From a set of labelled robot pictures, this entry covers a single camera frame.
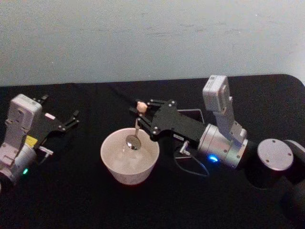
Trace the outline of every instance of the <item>white bowl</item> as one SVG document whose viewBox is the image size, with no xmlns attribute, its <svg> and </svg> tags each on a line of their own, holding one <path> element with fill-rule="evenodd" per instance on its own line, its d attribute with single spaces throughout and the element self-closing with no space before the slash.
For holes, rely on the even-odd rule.
<svg viewBox="0 0 305 229">
<path fill-rule="evenodd" d="M 114 178 L 125 185 L 136 185 L 143 182 L 150 175 L 159 157 L 159 144 L 153 142 L 149 135 L 141 129 L 138 133 L 142 144 L 141 149 L 129 149 L 125 139 L 134 132 L 135 128 L 117 130 L 110 134 L 101 146 L 103 163 Z"/>
</svg>

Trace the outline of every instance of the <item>white wall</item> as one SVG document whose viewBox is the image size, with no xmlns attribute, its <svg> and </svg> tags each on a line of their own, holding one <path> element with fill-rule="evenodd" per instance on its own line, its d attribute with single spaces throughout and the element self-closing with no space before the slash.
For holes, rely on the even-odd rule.
<svg viewBox="0 0 305 229">
<path fill-rule="evenodd" d="M 287 73 L 302 0 L 0 0 L 0 85 Z"/>
</svg>

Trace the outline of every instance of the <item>black tablecloth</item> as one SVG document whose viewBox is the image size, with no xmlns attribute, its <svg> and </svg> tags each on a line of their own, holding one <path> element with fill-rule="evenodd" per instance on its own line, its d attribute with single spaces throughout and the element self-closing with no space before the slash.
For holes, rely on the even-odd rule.
<svg viewBox="0 0 305 229">
<path fill-rule="evenodd" d="M 0 136 L 9 101 L 17 94 L 49 94 L 45 112 L 65 120 L 80 110 L 80 124 L 59 141 L 41 167 L 29 169 L 0 197 L 0 228 L 292 228 L 279 200 L 291 187 L 282 178 L 259 190 L 243 171 L 206 164 L 210 178 L 181 171 L 161 152 L 149 178 L 139 186 L 119 184 L 102 164 L 100 147 L 115 130 L 134 125 L 129 103 L 109 85 L 143 100 L 175 99 L 179 109 L 200 108 L 206 123 L 202 88 L 207 79 L 126 83 L 56 84 L 0 88 Z M 236 120 L 248 139 L 292 139 L 305 146 L 305 88 L 288 75 L 229 78 Z"/>
</svg>

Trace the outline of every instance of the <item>metal spoon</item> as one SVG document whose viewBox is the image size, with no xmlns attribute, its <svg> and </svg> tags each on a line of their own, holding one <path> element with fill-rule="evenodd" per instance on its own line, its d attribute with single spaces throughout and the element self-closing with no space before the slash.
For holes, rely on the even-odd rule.
<svg viewBox="0 0 305 229">
<path fill-rule="evenodd" d="M 141 148 L 141 141 L 138 138 L 139 129 L 140 129 L 140 126 L 138 125 L 138 119 L 136 119 L 134 135 L 128 135 L 125 139 L 126 144 L 130 149 L 138 150 Z"/>
</svg>

